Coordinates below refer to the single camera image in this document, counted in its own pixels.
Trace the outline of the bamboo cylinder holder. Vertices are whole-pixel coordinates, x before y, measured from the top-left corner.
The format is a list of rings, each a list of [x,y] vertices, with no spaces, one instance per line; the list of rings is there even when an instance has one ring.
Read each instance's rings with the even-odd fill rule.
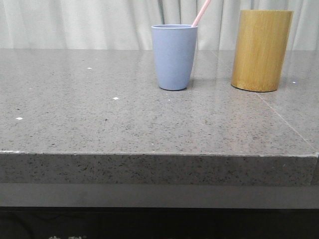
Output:
[[[293,12],[242,10],[231,85],[252,92],[278,89]]]

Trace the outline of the white curtain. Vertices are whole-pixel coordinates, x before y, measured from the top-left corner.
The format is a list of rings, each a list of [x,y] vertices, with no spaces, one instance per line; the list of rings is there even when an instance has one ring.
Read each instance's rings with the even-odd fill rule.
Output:
[[[151,26],[191,24],[201,0],[3,0],[1,48],[150,50]],[[240,12],[291,10],[288,50],[318,50],[316,0],[213,0],[198,25],[200,50],[233,50]]]

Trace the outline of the blue plastic cup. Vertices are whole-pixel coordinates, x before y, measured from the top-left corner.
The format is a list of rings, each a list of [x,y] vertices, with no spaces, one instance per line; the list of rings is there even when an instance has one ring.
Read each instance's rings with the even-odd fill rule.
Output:
[[[192,72],[197,27],[189,24],[163,24],[151,27],[158,85],[179,91],[187,88]]]

